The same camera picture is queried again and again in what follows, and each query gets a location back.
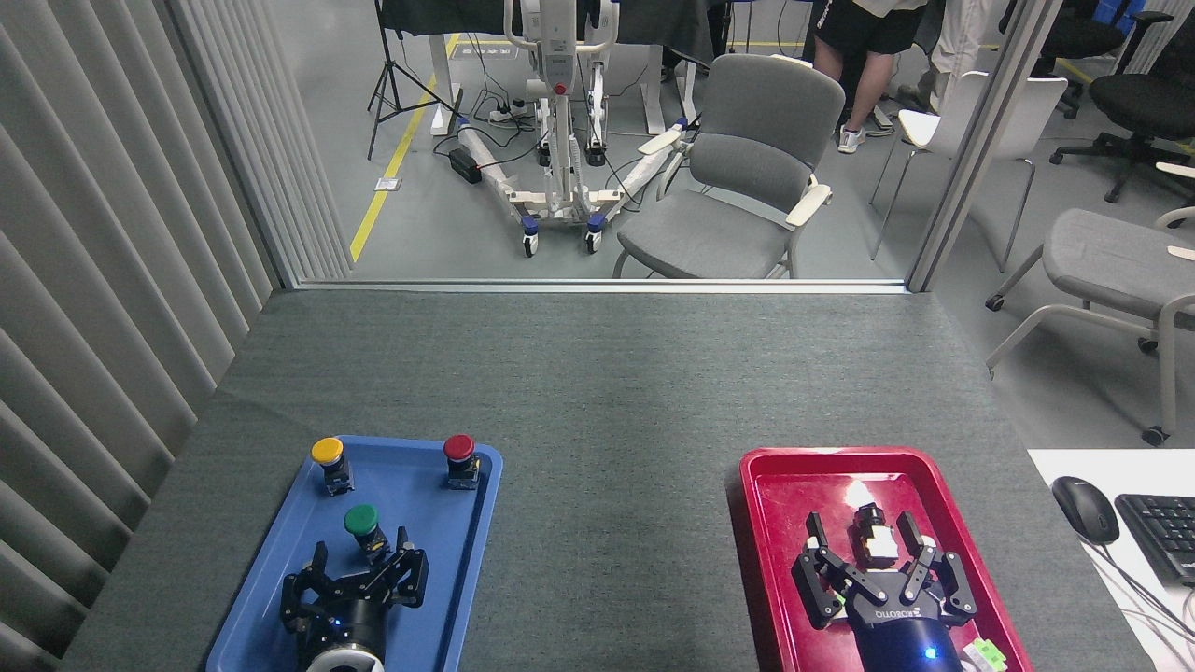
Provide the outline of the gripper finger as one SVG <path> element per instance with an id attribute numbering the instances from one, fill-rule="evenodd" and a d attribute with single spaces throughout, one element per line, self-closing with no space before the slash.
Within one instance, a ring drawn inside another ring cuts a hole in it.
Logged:
<path id="1" fill-rule="evenodd" d="M 906 582 L 900 600 L 912 605 L 923 595 L 937 603 L 938 618 L 946 627 L 961 627 L 978 616 L 978 603 L 972 593 L 964 566 L 958 552 L 944 552 L 933 539 L 921 533 L 909 511 L 902 511 L 897 523 L 912 562 L 902 569 Z"/>
<path id="2" fill-rule="evenodd" d="M 841 611 L 844 601 L 840 598 L 848 581 L 857 584 L 865 578 L 858 568 L 832 552 L 817 511 L 811 511 L 804 524 L 809 537 L 793 561 L 791 575 L 811 628 L 823 630 Z"/>
<path id="3" fill-rule="evenodd" d="M 326 605 L 333 598 L 333 581 L 325 574 L 326 561 L 326 544 L 320 540 L 308 566 L 283 578 L 280 621 L 288 633 L 307 631 L 315 616 L 327 613 Z"/>
<path id="4" fill-rule="evenodd" d="M 394 548 L 384 550 L 370 561 L 368 598 L 384 601 L 385 607 L 422 607 L 429 570 L 425 550 L 413 546 L 405 526 L 397 529 Z"/>

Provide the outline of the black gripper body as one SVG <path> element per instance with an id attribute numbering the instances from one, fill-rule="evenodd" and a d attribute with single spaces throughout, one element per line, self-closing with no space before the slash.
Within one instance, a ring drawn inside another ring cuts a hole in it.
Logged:
<path id="1" fill-rule="evenodd" d="M 375 584 L 370 591 L 343 589 L 341 595 L 320 595 L 302 604 L 306 627 L 302 654 L 320 654 L 333 648 L 362 648 L 370 654 L 386 650 L 388 588 Z"/>
<path id="2" fill-rule="evenodd" d="M 865 671 L 961 671 L 942 609 L 932 600 L 912 605 L 875 605 L 866 598 L 848 603 L 848 625 L 854 633 Z"/>

